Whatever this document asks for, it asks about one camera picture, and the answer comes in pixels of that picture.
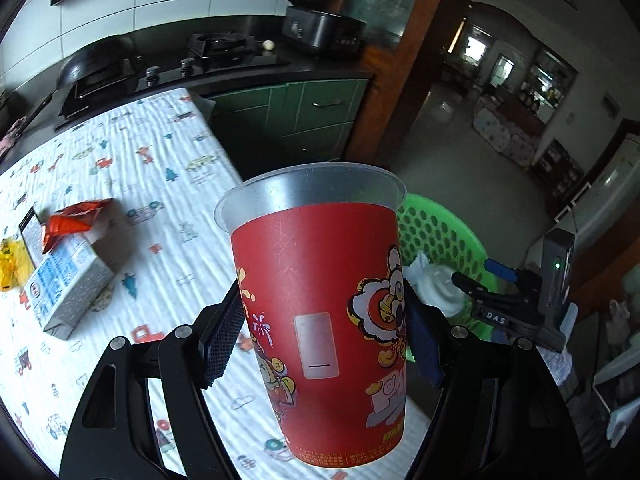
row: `green plastic basket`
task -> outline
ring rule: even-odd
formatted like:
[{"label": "green plastic basket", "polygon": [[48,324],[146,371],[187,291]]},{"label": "green plastic basket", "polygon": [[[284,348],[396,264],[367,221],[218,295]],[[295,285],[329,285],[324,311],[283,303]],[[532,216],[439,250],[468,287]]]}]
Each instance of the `green plastic basket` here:
[{"label": "green plastic basket", "polygon": [[[495,276],[484,270],[488,258],[474,232],[451,211],[433,200],[408,193],[398,208],[400,255],[404,265],[415,260],[422,250],[432,264],[444,264],[482,283],[489,291],[497,292]],[[471,317],[468,301],[451,324],[466,326],[480,339],[489,340],[492,327]]]}]

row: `table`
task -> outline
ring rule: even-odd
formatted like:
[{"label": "table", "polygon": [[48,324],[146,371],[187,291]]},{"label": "table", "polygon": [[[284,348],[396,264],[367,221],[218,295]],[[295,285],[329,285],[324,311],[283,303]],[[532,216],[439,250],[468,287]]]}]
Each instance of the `table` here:
[{"label": "table", "polygon": [[[218,303],[236,278],[228,235],[213,221],[240,182],[185,89],[97,116],[40,146],[0,175],[0,231],[33,205],[41,217],[92,198],[108,237],[94,244],[116,272],[67,341],[42,333],[19,290],[0,294],[0,396],[28,443],[54,472],[84,386],[108,342],[161,338]],[[247,326],[242,329],[248,336]],[[295,459],[284,442],[252,350],[238,345],[207,406],[243,478],[331,478],[338,470]],[[156,435],[167,468],[183,473],[162,388],[150,380]],[[428,418],[407,400],[404,439],[350,478],[403,478]]]}]

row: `red cup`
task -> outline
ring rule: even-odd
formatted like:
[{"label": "red cup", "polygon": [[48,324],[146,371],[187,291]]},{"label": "red cup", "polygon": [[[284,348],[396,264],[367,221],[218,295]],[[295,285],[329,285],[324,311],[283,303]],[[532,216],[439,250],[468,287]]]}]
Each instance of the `red cup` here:
[{"label": "red cup", "polygon": [[216,208],[273,411],[303,462],[357,466],[402,438],[404,194],[378,168],[307,164],[250,180]]}]

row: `yellow object on shelf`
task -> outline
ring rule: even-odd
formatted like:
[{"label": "yellow object on shelf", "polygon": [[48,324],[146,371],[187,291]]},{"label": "yellow object on shelf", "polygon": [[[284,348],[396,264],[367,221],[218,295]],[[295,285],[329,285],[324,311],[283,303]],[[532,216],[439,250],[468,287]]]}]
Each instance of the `yellow object on shelf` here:
[{"label": "yellow object on shelf", "polygon": [[20,235],[0,242],[0,290],[6,292],[24,286],[35,267]]}]

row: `green cabinet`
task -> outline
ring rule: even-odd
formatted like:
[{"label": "green cabinet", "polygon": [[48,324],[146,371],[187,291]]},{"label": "green cabinet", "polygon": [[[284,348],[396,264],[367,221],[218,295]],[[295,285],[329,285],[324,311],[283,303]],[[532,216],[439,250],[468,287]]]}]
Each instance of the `green cabinet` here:
[{"label": "green cabinet", "polygon": [[235,148],[268,141],[301,160],[340,158],[366,86],[366,79],[338,79],[211,96],[210,126]]}]

